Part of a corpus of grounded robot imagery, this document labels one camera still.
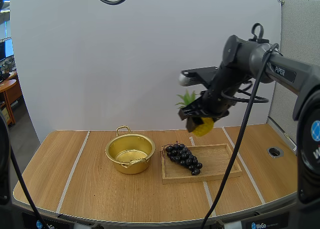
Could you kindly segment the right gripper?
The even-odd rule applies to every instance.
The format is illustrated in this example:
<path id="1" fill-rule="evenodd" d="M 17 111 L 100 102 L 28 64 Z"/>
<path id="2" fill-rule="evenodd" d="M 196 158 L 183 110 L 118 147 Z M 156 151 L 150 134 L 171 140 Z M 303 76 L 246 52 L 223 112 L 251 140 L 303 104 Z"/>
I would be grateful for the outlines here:
<path id="1" fill-rule="evenodd" d="M 219 120 L 229 115 L 229 109 L 236 105 L 235 101 L 218 96 L 212 98 L 206 96 L 207 91 L 201 91 L 196 96 L 195 91 L 191 94 L 186 90 L 184 95 L 179 95 L 182 102 L 179 103 L 178 116 L 186 121 L 186 129 L 189 133 L 195 131 L 204 122 L 202 118 Z"/>

